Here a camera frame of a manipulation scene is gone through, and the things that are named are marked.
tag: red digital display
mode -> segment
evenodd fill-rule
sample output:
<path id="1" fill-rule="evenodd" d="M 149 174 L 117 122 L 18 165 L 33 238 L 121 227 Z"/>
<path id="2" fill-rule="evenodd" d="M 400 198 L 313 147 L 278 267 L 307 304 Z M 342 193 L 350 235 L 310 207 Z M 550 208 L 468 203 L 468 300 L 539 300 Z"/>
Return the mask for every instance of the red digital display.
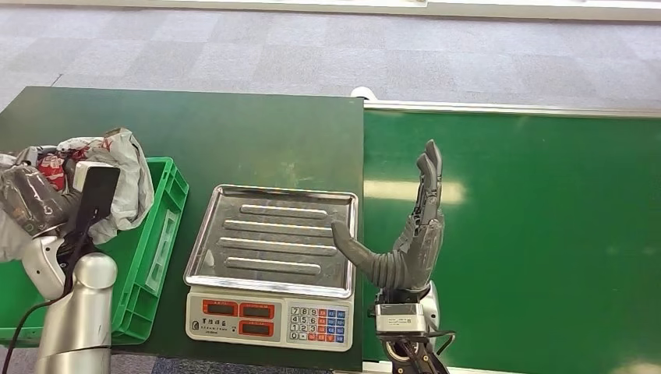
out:
<path id="1" fill-rule="evenodd" d="M 275 306 L 273 304 L 256 304 L 242 302 L 239 316 L 246 318 L 273 319 Z"/>
<path id="2" fill-rule="evenodd" d="M 225 302 L 221 300 L 202 301 L 202 312 L 204 312 L 204 314 L 236 317 L 238 315 L 238 310 L 239 304 L 235 302 Z"/>
<path id="3" fill-rule="evenodd" d="M 260 321 L 239 321 L 239 333 L 241 335 L 272 337 L 273 323 Z"/>

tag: gray carpet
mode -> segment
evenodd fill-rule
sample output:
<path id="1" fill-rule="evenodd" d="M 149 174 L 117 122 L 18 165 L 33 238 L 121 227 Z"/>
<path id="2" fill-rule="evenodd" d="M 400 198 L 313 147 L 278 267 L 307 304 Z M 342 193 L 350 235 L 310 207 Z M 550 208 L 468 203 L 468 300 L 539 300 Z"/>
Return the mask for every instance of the gray carpet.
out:
<path id="1" fill-rule="evenodd" d="M 0 5 L 0 109 L 25 86 L 661 109 L 661 26 Z M 19 350 L 11 372 L 30 372 Z M 115 356 L 113 373 L 288 371 Z"/>

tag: scale keypad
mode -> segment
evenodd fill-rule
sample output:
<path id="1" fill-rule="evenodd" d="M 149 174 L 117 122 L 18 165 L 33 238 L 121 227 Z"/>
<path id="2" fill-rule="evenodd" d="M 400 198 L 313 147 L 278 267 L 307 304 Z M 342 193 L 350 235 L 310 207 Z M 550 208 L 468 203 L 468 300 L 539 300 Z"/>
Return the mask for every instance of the scale keypad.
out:
<path id="1" fill-rule="evenodd" d="M 341 306 L 291 306 L 289 340 L 343 344 L 347 339 L 347 309 Z"/>

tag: stainless steel tray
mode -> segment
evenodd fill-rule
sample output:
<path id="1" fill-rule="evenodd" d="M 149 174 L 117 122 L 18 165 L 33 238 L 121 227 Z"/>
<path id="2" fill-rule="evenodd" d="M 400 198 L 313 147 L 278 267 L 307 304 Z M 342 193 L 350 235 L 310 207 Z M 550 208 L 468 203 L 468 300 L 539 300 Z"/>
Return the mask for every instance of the stainless steel tray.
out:
<path id="1" fill-rule="evenodd" d="M 354 266 L 333 243 L 331 221 L 357 231 L 358 198 L 219 185 L 186 267 L 188 285 L 326 298 L 353 293 Z"/>

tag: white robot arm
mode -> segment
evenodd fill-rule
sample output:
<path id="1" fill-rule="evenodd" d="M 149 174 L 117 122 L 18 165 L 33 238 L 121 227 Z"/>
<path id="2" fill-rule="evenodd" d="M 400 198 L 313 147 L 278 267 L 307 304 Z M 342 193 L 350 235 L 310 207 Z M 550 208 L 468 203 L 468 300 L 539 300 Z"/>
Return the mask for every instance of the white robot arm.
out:
<path id="1" fill-rule="evenodd" d="M 81 161 L 73 188 L 81 192 L 69 219 L 33 238 L 23 250 L 23 267 L 47 301 L 36 374 L 108 374 L 111 347 L 111 297 L 115 261 L 94 247 L 87 231 L 110 214 L 119 169 Z M 9 347 L 3 374 L 13 347 Z"/>

